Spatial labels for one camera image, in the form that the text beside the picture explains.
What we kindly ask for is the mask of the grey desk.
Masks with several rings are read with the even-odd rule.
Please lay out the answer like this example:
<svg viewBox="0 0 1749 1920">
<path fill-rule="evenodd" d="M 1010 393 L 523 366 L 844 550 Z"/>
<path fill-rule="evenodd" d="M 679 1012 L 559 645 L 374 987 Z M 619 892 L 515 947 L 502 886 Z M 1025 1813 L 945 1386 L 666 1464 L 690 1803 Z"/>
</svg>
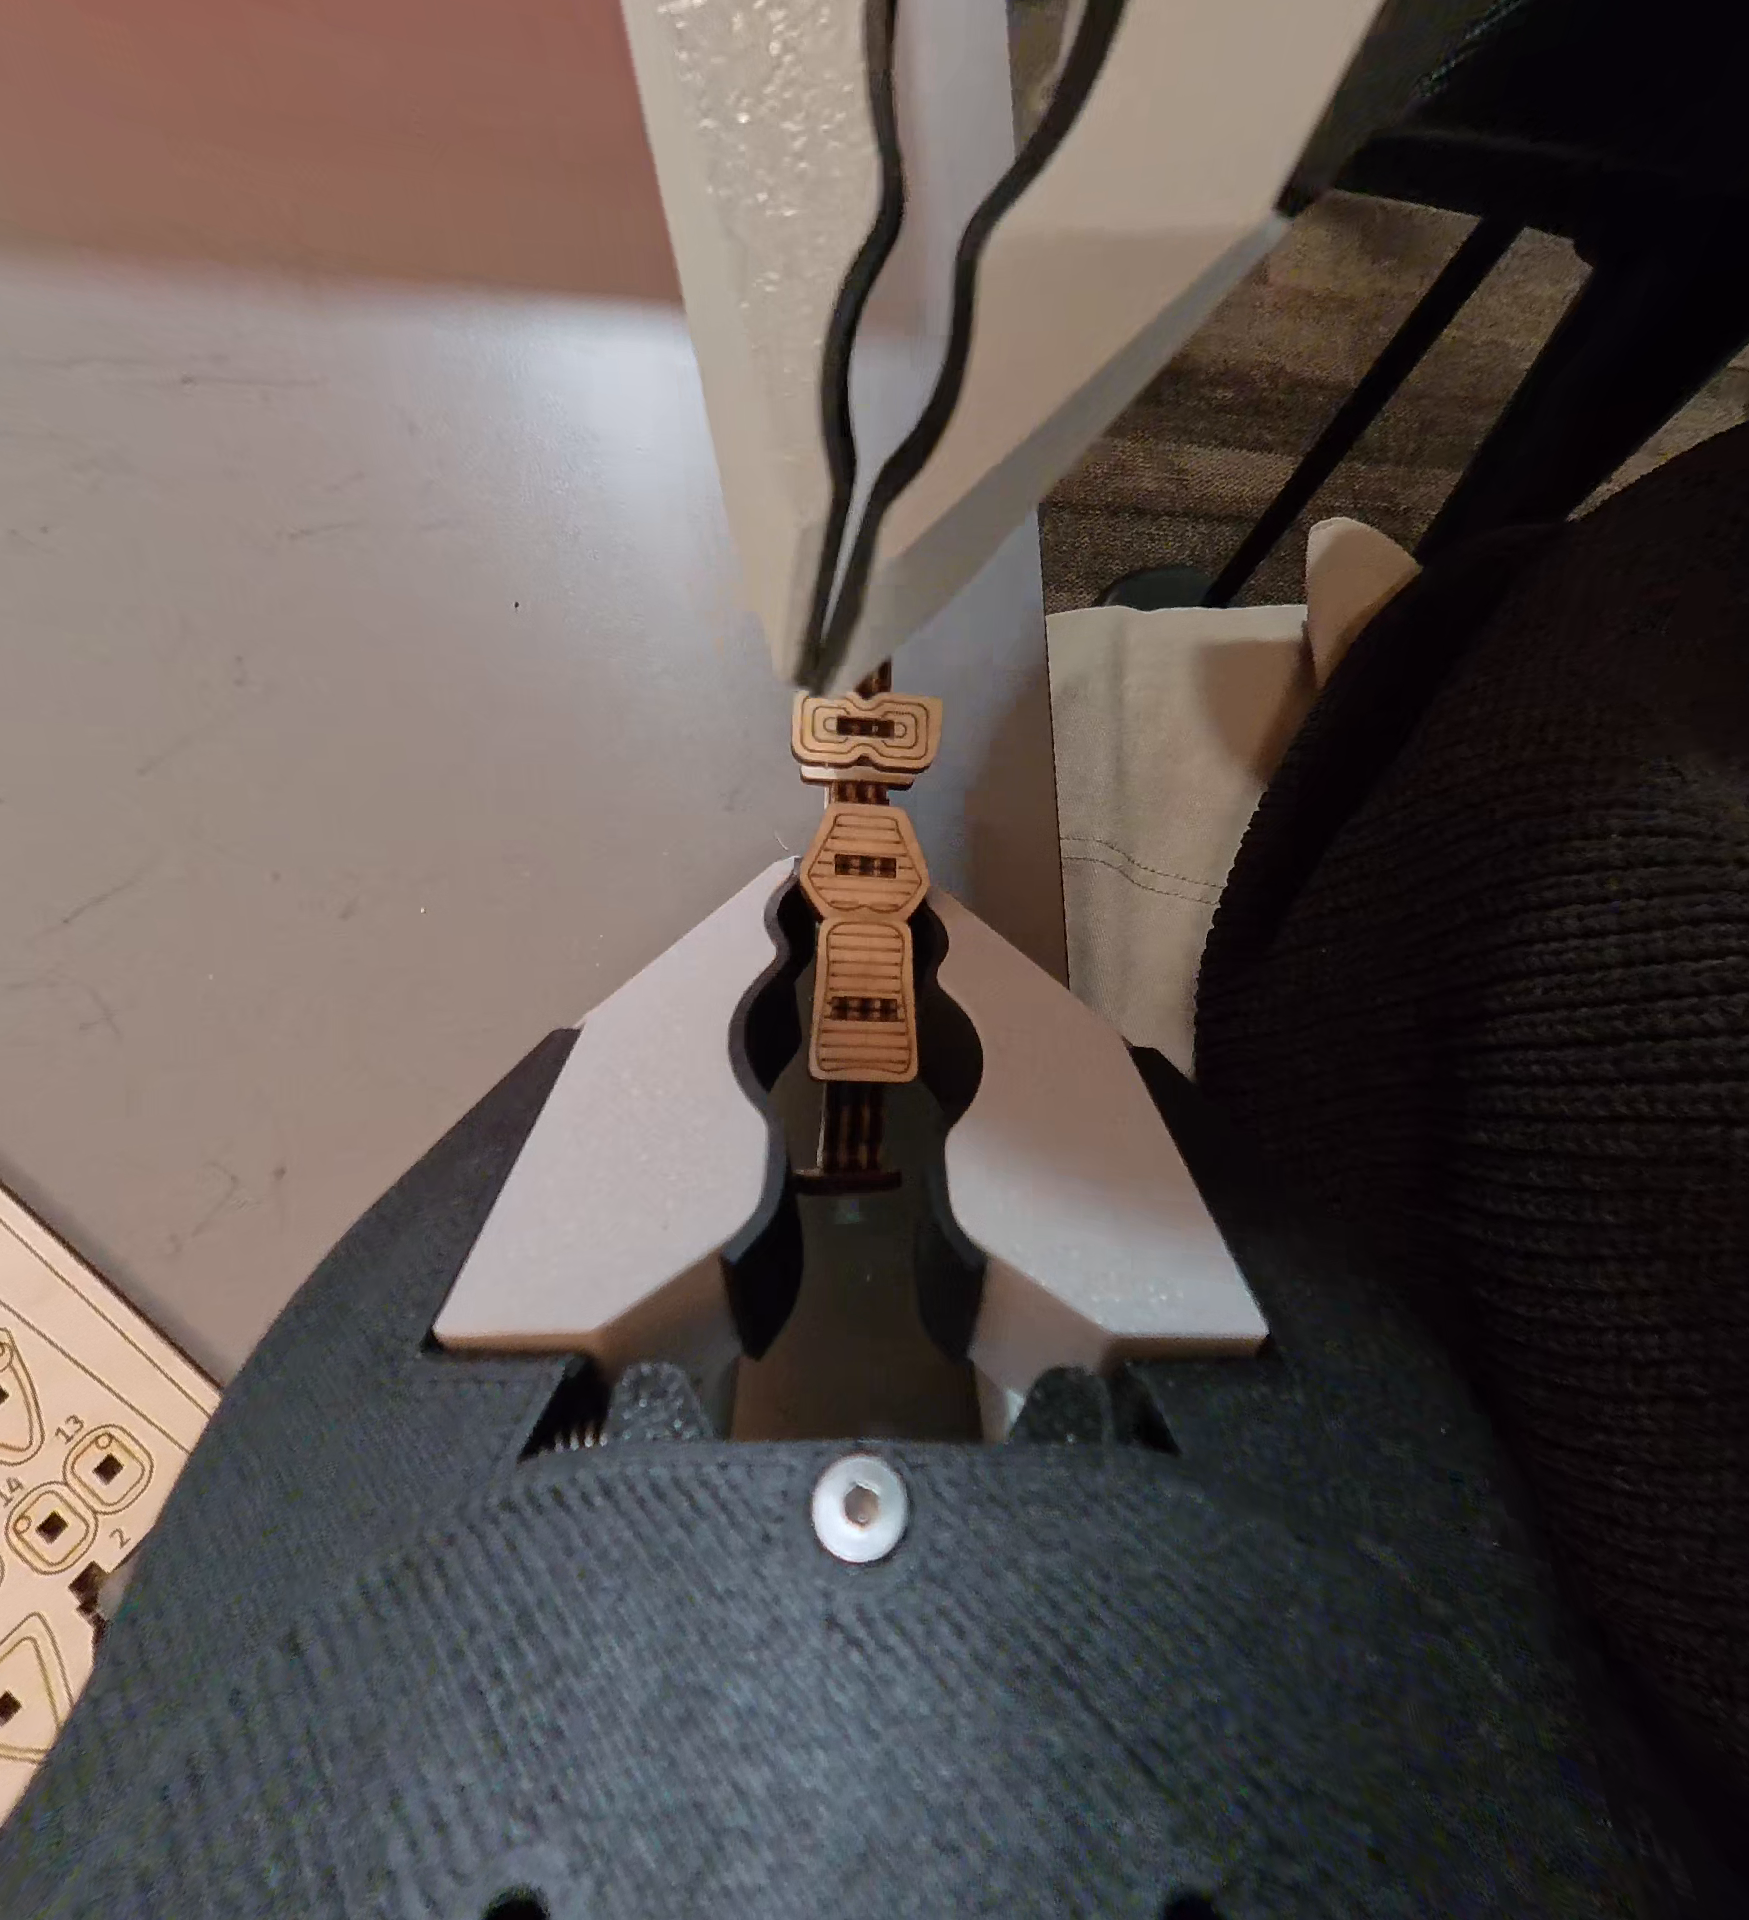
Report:
<svg viewBox="0 0 1749 1920">
<path fill-rule="evenodd" d="M 819 795 L 666 304 L 0 251 L 0 1174 L 227 1383 Z"/>
</svg>

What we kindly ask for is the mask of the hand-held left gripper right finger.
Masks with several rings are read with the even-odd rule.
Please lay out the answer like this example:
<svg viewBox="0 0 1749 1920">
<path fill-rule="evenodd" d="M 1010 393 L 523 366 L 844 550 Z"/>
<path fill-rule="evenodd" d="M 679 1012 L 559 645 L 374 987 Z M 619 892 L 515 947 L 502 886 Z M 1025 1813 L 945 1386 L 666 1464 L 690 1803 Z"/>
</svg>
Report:
<svg viewBox="0 0 1749 1920">
<path fill-rule="evenodd" d="M 945 890 L 935 985 L 979 1078 L 945 1133 L 957 1231 L 982 1257 L 982 1430 L 1006 1436 L 1044 1372 L 1244 1357 L 1267 1321 L 1127 1042 Z"/>
</svg>

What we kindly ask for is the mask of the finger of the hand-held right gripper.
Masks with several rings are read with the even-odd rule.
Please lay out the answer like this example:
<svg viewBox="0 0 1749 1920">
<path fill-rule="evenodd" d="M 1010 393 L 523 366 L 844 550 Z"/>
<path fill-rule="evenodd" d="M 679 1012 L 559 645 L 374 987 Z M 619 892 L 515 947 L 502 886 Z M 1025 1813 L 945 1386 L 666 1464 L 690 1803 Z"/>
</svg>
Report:
<svg viewBox="0 0 1749 1920">
<path fill-rule="evenodd" d="M 945 264 L 945 337 L 909 431 L 857 475 L 850 372 L 901 237 L 894 4 L 869 19 L 877 217 L 820 349 L 833 499 L 820 678 L 929 623 L 1281 236 L 1279 201 L 1379 4 L 1081 4 L 1050 105 Z"/>
<path fill-rule="evenodd" d="M 850 359 L 906 182 L 886 1 L 624 1 L 719 491 L 771 662 L 820 684 Z"/>
</svg>

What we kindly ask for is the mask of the wooden puzzle sheet with cutouts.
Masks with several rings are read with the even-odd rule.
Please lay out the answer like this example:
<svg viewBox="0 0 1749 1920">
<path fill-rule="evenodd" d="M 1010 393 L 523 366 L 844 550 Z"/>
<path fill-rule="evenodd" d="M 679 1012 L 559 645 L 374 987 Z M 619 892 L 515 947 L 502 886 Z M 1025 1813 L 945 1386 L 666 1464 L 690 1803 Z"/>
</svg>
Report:
<svg viewBox="0 0 1749 1920">
<path fill-rule="evenodd" d="M 141 1551 L 218 1401 L 0 1182 L 0 1822 L 92 1678 L 101 1588 Z"/>
</svg>

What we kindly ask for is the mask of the person's beige trousers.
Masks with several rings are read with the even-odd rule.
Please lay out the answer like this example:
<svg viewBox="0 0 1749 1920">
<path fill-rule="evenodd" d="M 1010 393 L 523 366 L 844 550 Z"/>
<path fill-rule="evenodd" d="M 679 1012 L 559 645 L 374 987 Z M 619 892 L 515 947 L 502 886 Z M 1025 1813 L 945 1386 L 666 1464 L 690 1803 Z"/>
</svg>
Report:
<svg viewBox="0 0 1749 1920">
<path fill-rule="evenodd" d="M 1048 621 L 1072 990 L 1194 1069 L 1207 937 L 1247 821 L 1350 643 L 1420 566 L 1361 519 L 1314 523 L 1302 597 Z"/>
</svg>

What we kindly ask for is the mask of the person's black knit sweater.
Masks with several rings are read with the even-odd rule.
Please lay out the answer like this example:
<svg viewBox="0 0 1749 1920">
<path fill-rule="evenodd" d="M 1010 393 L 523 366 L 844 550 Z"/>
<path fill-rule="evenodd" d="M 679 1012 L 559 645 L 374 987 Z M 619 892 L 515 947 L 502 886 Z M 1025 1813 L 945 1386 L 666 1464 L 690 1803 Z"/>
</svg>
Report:
<svg viewBox="0 0 1749 1920">
<path fill-rule="evenodd" d="M 1195 1078 L 1453 1342 L 1749 1895 L 1749 421 L 1343 647 Z"/>
</svg>

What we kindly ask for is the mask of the black chair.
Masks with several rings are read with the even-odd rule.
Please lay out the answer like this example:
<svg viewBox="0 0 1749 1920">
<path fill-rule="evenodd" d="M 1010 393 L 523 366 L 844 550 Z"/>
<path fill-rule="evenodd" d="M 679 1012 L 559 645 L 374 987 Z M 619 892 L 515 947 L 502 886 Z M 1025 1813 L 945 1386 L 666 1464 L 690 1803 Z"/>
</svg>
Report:
<svg viewBox="0 0 1749 1920">
<path fill-rule="evenodd" d="M 1749 1 L 1383 4 L 1277 209 L 1475 226 L 1206 593 L 1227 604 L 1527 231 L 1586 275 L 1423 533 L 1580 507 L 1749 344 Z"/>
</svg>

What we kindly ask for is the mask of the small wooden model assembly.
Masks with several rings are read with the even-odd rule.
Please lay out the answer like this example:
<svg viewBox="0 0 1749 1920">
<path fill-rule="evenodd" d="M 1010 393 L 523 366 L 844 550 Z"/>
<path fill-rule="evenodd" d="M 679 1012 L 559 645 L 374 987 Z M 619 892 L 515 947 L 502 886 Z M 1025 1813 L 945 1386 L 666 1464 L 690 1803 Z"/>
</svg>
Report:
<svg viewBox="0 0 1749 1920">
<path fill-rule="evenodd" d="M 802 692 L 793 708 L 793 758 L 822 795 L 798 864 L 815 919 L 808 1076 L 820 1090 L 815 1167 L 805 1192 L 891 1190 L 886 1092 L 921 1069 L 914 919 L 932 867 L 898 795 L 935 764 L 943 706 L 898 691 L 891 664 L 834 695 Z"/>
</svg>

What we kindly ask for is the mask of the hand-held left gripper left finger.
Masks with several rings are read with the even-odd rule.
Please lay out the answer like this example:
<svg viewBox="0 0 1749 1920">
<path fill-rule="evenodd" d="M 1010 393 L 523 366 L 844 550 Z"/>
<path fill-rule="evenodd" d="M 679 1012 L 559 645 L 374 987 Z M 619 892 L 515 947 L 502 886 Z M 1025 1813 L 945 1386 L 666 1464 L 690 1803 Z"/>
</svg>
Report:
<svg viewBox="0 0 1749 1920">
<path fill-rule="evenodd" d="M 805 1244 L 774 1090 L 805 1044 L 813 911 L 771 864 L 582 1018 L 432 1324 L 457 1354 L 644 1363 L 733 1422 Z"/>
</svg>

